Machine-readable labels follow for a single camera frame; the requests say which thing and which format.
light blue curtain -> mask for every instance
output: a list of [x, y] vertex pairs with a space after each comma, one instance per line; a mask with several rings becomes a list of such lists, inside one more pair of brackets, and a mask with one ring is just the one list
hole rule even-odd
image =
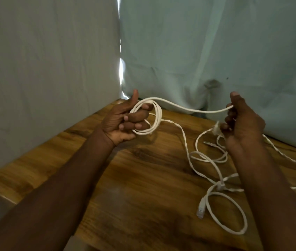
[[122, 0], [120, 27], [125, 94], [217, 110], [238, 91], [296, 146], [296, 0]]

forearm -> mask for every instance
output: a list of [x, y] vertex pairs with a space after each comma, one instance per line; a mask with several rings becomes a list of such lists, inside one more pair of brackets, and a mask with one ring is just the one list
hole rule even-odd
[[296, 250], [296, 194], [261, 142], [232, 155], [266, 250]]
[[112, 149], [97, 128], [56, 174], [0, 221], [0, 250], [62, 250]]

white cable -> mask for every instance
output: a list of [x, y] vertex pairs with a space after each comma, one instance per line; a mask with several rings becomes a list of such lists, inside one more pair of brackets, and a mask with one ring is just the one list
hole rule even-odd
[[[223, 137], [223, 134], [221, 134], [220, 132], [220, 129], [219, 129], [219, 126], [218, 126], [218, 122], [215, 124], [215, 126], [209, 130], [206, 130], [204, 132], [202, 132], [196, 139], [196, 143], [195, 143], [195, 148], [196, 150], [193, 151], [193, 152], [190, 152], [188, 151], [188, 144], [187, 144], [187, 141], [186, 141], [186, 137], [185, 137], [185, 133], [184, 133], [184, 130], [182, 129], [182, 127], [171, 121], [171, 120], [164, 120], [162, 119], [162, 109], [161, 107], [155, 102], [155, 100], [160, 100], [160, 101], [164, 101], [164, 102], [167, 102], [168, 104], [170, 105], [173, 105], [173, 106], [176, 106], [180, 109], [183, 109], [183, 110], [187, 110], [187, 111], [191, 111], [191, 112], [197, 112], [197, 113], [219, 113], [219, 112], [223, 112], [223, 111], [226, 111], [228, 109], [231, 109], [233, 106], [230, 106], [230, 107], [227, 107], [227, 108], [224, 108], [224, 109], [221, 109], [221, 110], [217, 110], [217, 111], [201, 111], [201, 110], [194, 110], [194, 109], [189, 109], [189, 108], [185, 108], [185, 107], [182, 107], [182, 106], [179, 106], [179, 105], [176, 105], [175, 103], [172, 103], [170, 101], [167, 101], [165, 99], [161, 99], [161, 98], [155, 98], [155, 97], [152, 97], [152, 98], [146, 98], [146, 99], [143, 99], [141, 101], [139, 101], [134, 107], [133, 109], [130, 111], [130, 113], [135, 113], [137, 112], [140, 107], [142, 106], [142, 104], [144, 103], [150, 103], [154, 106], [154, 109], [155, 109], [155, 114], [153, 113], [150, 113], [151, 115], [154, 115], [155, 116], [155, 121], [154, 121], [154, 124], [150, 124], [147, 120], [145, 120], [149, 125], [150, 125], [150, 128], [149, 129], [146, 129], [146, 130], [143, 130], [143, 131], [140, 131], [140, 130], [133, 130], [134, 133], [138, 134], [138, 135], [147, 135], [147, 134], [150, 134], [152, 133], [154, 130], [156, 130], [158, 128], [158, 126], [160, 125], [160, 123], [162, 121], [167, 121], [167, 122], [170, 122], [170, 123], [173, 123], [175, 124], [177, 127], [179, 127], [182, 131], [182, 134], [183, 134], [183, 138], [184, 138], [184, 145], [185, 145], [185, 151], [187, 153], [187, 157], [188, 157], [188, 161], [189, 161], [189, 164], [190, 164], [190, 167], [193, 169], [193, 171], [198, 174], [199, 176], [203, 177], [203, 178], [206, 178], [208, 181], [210, 181], [213, 185], [207, 190], [206, 192], [206, 195], [201, 199], [200, 203], [199, 203], [199, 206], [198, 206], [198, 210], [197, 210], [197, 216], [199, 218], [203, 218], [204, 216], [204, 213], [205, 213], [205, 209], [207, 208], [207, 210], [209, 211], [211, 217], [213, 218], [213, 220], [219, 225], [221, 226], [224, 230], [226, 230], [227, 232], [229, 233], [232, 233], [232, 234], [236, 234], [236, 235], [242, 235], [246, 232], [247, 230], [247, 227], [248, 227], [248, 223], [247, 223], [247, 218], [246, 218], [246, 215], [244, 213], [244, 211], [242, 210], [242, 208], [237, 204], [236, 201], [234, 201], [231, 197], [229, 197], [228, 195], [224, 194], [224, 193], [221, 193], [221, 192], [216, 192], [216, 191], [213, 191], [214, 188], [217, 189], [217, 191], [222, 191], [222, 190], [228, 190], [228, 191], [231, 191], [231, 192], [243, 192], [244, 190], [241, 189], [241, 188], [238, 188], [238, 189], [235, 189], [235, 188], [227, 188], [225, 186], [225, 181], [227, 181], [228, 179], [230, 178], [234, 178], [234, 177], [238, 177], [239, 174], [238, 173], [233, 173], [231, 174], [230, 176], [227, 176], [227, 177], [222, 177], [222, 174], [217, 166], [216, 163], [224, 163], [227, 161], [227, 151], [225, 151], [225, 147], [222, 146], [221, 144], [218, 143], [219, 139], [221, 137]], [[218, 135], [217, 136], [217, 144], [213, 144], [213, 143], [209, 143], [209, 142], [204, 142], [206, 145], [209, 145], [209, 146], [212, 146], [212, 147], [215, 147], [217, 149], [219, 149], [223, 155], [218, 158], [218, 159], [210, 159], [207, 155], [205, 155], [204, 153], [202, 152], [199, 152], [198, 151], [198, 140], [201, 136], [203, 136], [204, 134], [206, 134], [207, 132], [210, 132], [212, 131], [213, 134], [215, 135]], [[274, 144], [265, 136], [263, 135], [263, 137], [266, 138], [266, 140], [268, 141], [268, 143], [270, 143], [270, 145], [282, 156], [284, 156], [285, 158], [291, 160], [292, 162], [295, 162], [296, 163], [296, 160], [293, 160], [291, 159], [290, 157], [286, 156], [284, 153], [280, 152], [280, 150], [278, 150]], [[197, 158], [195, 156], [193, 156], [194, 154], [198, 154], [200, 156], [200, 158]], [[191, 159], [195, 159], [195, 160], [199, 160], [199, 161], [203, 161], [203, 162], [210, 162], [213, 167], [216, 169], [217, 173], [218, 173], [218, 176], [219, 176], [219, 181], [214, 181], [212, 179], [210, 179], [209, 177], [205, 176], [204, 174], [198, 172], [192, 165], [192, 162], [191, 162]], [[242, 214], [242, 217], [243, 217], [243, 222], [244, 222], [244, 225], [243, 225], [243, 228], [239, 231], [239, 232], [236, 232], [236, 231], [233, 231], [232, 229], [228, 228], [227, 226], [221, 224], [221, 222], [217, 219], [217, 217], [213, 214], [212, 210], [211, 210], [211, 206], [209, 204], [209, 201], [208, 201], [208, 198], [210, 195], [220, 195], [220, 196], [223, 196], [225, 198], [227, 198], [228, 200], [230, 200], [238, 209], [239, 211], [241, 212]]]

wooden surface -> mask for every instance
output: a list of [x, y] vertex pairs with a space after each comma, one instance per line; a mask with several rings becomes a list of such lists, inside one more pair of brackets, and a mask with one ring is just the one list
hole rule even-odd
[[[18, 203], [55, 173], [82, 145], [112, 104], [87, 117], [48, 142], [0, 169], [0, 196]], [[163, 118], [179, 123], [187, 136], [189, 151], [196, 137], [214, 123], [189, 115], [163, 111]], [[204, 136], [214, 142], [211, 134]], [[274, 142], [296, 159], [296, 148]], [[268, 149], [292, 185], [296, 165]], [[199, 144], [211, 158], [220, 152]], [[261, 242], [244, 193], [228, 193], [245, 211], [248, 230], [243, 236], [227, 233], [209, 214], [196, 216], [198, 203], [211, 183], [190, 168], [179, 128], [162, 123], [152, 135], [117, 147], [101, 177], [76, 235], [94, 248], [106, 250], [261, 250]], [[194, 167], [218, 180], [209, 163], [193, 161]], [[235, 172], [232, 161], [219, 164], [223, 176]], [[239, 180], [229, 181], [239, 186]], [[238, 209], [227, 199], [210, 197], [211, 207], [223, 224], [240, 230]]]
[[117, 0], [0, 0], [0, 167], [119, 97], [119, 38]]

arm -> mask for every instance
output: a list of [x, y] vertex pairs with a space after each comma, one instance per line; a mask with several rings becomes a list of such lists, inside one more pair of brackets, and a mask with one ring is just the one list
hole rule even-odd
[[265, 122], [237, 93], [221, 125], [265, 250], [296, 250], [296, 194], [265, 148]]
[[[152, 109], [150, 104], [142, 106], [145, 110], [128, 114], [137, 99], [135, 90], [130, 100], [114, 106], [73, 157], [0, 220], [0, 251], [54, 251], [65, 247], [114, 146], [135, 138], [131, 127], [140, 124], [139, 129], [148, 128], [142, 121]], [[124, 125], [124, 117], [138, 123]]]

